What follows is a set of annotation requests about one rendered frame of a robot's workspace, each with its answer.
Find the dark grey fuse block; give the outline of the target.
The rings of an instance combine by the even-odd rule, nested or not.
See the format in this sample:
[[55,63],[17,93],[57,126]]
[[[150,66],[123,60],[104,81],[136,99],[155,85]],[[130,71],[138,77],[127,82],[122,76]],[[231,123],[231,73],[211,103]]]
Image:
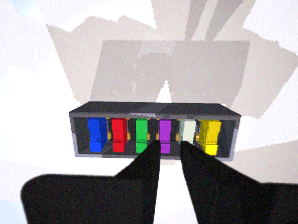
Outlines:
[[135,159],[136,118],[147,122],[147,147],[156,140],[159,120],[171,119],[170,153],[181,160],[176,134],[180,120],[196,121],[193,145],[219,161],[232,161],[241,115],[219,103],[89,101],[69,111],[75,157]]

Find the white fuse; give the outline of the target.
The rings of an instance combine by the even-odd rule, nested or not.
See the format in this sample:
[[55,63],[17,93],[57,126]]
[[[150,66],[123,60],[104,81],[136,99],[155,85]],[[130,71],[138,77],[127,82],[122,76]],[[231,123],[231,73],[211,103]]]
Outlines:
[[196,121],[194,119],[180,119],[179,144],[188,141],[193,144]]

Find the green fuse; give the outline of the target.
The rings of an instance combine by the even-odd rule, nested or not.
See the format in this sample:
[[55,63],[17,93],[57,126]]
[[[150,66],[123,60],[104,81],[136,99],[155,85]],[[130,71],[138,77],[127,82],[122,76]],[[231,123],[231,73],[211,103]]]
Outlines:
[[136,118],[136,153],[147,148],[147,118]]

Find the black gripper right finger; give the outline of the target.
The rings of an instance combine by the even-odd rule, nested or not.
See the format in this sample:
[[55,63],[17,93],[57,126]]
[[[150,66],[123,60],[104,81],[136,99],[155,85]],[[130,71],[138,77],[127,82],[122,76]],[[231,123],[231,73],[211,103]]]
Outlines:
[[180,159],[197,224],[298,221],[298,184],[260,183],[188,141]]

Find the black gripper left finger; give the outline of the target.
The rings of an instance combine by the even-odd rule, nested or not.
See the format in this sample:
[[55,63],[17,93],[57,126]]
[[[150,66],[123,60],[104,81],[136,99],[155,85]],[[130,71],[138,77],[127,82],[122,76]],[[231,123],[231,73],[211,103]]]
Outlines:
[[20,189],[27,224],[154,224],[160,175],[154,140],[115,175],[45,173]]

